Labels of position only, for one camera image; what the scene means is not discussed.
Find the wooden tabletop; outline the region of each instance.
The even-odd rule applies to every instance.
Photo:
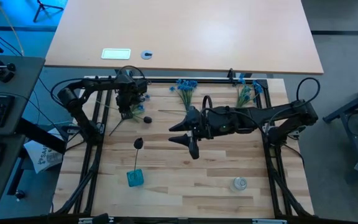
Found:
[[[131,49],[129,60],[101,59]],[[141,52],[151,50],[149,60]],[[322,74],[300,0],[68,1],[45,66]]]
[[[273,105],[288,103],[283,80],[271,79],[268,85]],[[142,116],[152,117],[151,124],[127,120],[108,136],[120,120],[118,111],[109,110],[92,215],[107,212],[119,217],[273,218],[260,132],[202,140],[199,142],[200,158],[193,160],[185,146],[167,140],[183,134],[170,133],[168,128],[185,115],[158,111],[183,110],[179,97],[169,91],[169,86],[158,83],[149,86],[151,98],[144,103]],[[207,94],[212,97],[214,106],[234,106],[237,90],[231,85],[200,84],[193,94],[193,104],[200,109],[203,96]],[[89,118],[95,100],[96,94],[93,94],[83,107]],[[111,103],[117,108],[115,96]],[[139,151],[137,167],[143,170],[145,182],[141,187],[129,187],[126,173],[134,168],[136,150],[133,143],[139,137],[145,142],[144,149]],[[69,146],[81,140],[76,137]],[[288,145],[298,150],[297,142],[289,139]],[[85,147],[82,144],[65,154],[53,199],[56,210],[78,185]],[[282,150],[288,188],[304,208],[313,213],[302,161],[294,152],[284,147]],[[242,192],[233,192],[230,188],[235,177],[247,179],[248,186]],[[86,204],[88,188],[85,192],[81,211]],[[278,195],[282,202],[281,191]]]

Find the blue flower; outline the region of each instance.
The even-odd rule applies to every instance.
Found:
[[[138,105],[137,109],[140,110],[140,111],[144,111],[144,106],[143,105]]]
[[[242,90],[245,93],[249,93],[251,91],[251,88],[249,88],[249,86],[244,86],[244,89]]]
[[[245,100],[245,101],[249,101],[249,100],[250,100],[249,95],[245,95],[245,96],[244,96],[244,100]]]
[[[191,87],[196,88],[197,85],[198,85],[197,81],[195,81],[195,80],[190,81],[190,86],[191,86]]]
[[[256,80],[252,81],[252,85],[254,86],[254,89],[257,93],[263,92],[262,86],[260,86],[260,84]]]
[[[189,90],[192,90],[192,87],[185,85],[185,86],[183,86],[182,90],[189,91]]]

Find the sticker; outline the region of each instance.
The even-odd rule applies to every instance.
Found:
[[[128,60],[131,57],[130,49],[103,49],[102,59]]]

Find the computer desk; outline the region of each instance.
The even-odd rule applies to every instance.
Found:
[[[131,49],[129,60],[101,59]],[[141,53],[152,51],[151,59]],[[300,0],[68,1],[46,67],[323,74]]]
[[[103,106],[95,112],[98,93],[91,95],[83,107],[84,112],[90,119],[95,117],[94,112],[97,113],[97,121],[106,121],[106,130],[101,145],[99,173],[94,186],[91,181],[85,188],[80,212],[88,205],[92,216],[108,213],[113,217],[274,218],[272,188],[258,130],[251,134],[204,139],[199,142],[198,160],[191,158],[185,146],[168,141],[169,137],[183,134],[170,133],[168,129],[182,121],[185,113],[158,110],[184,110],[178,95],[169,90],[177,78],[150,78],[153,84],[148,86],[147,93],[151,97],[144,103],[145,113],[141,116],[150,116],[153,122],[124,121],[111,136],[109,133],[120,121],[120,114],[117,110],[106,111],[108,108]],[[211,96],[213,106],[235,105],[237,90],[229,79],[194,79],[200,83],[193,94],[192,104],[195,107],[201,108],[205,95]],[[266,95],[260,95],[256,104],[249,102],[246,106],[266,107],[269,99],[272,106],[288,103],[282,79],[268,79],[267,89],[268,93],[265,91]],[[106,91],[99,97],[98,101],[108,104]],[[114,93],[110,106],[117,108]],[[126,172],[134,168],[136,151],[133,143],[140,137],[145,142],[144,148],[139,151],[137,168],[143,170],[145,182],[140,187],[129,187]],[[81,141],[78,136],[68,146]],[[288,145],[299,151],[296,141],[288,139]],[[84,162],[89,157],[88,165],[91,165],[98,147],[90,148],[88,152],[86,144],[82,144],[66,152],[53,198],[55,211],[73,193]],[[274,153],[276,159],[272,159],[273,163],[277,162],[277,167],[280,167],[282,162],[288,188],[304,209],[313,213],[301,159],[285,147],[282,147],[281,156],[278,152],[272,155]],[[233,192],[230,189],[235,177],[247,179],[244,191]],[[286,213],[278,188],[277,195],[280,209]]]
[[[0,140],[7,144],[3,163],[0,166],[0,199],[6,187],[7,181],[12,173],[17,157],[23,149],[25,137],[33,139],[48,145],[58,152],[65,152],[65,142],[49,135],[46,131],[38,128],[35,124],[30,123],[22,118],[27,99],[34,89],[34,86],[41,73],[41,69],[45,60],[43,58],[34,57],[16,57],[0,55],[0,60],[6,65],[13,63],[16,66],[16,74],[11,81],[7,83],[0,82],[0,93],[2,95],[14,95],[14,104],[6,119],[5,125],[0,127]],[[16,176],[12,181],[12,185],[8,190],[8,194],[12,195],[16,191],[20,176]]]

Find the black bracket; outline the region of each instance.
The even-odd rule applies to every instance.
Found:
[[[266,80],[266,79],[256,80],[256,82],[257,82],[264,90],[268,90],[269,85],[267,84],[267,80]]]
[[[233,68],[229,69],[227,77],[229,78],[230,83],[232,83],[234,86],[236,84],[236,82],[234,81],[234,78],[236,77],[236,72],[233,70]]]

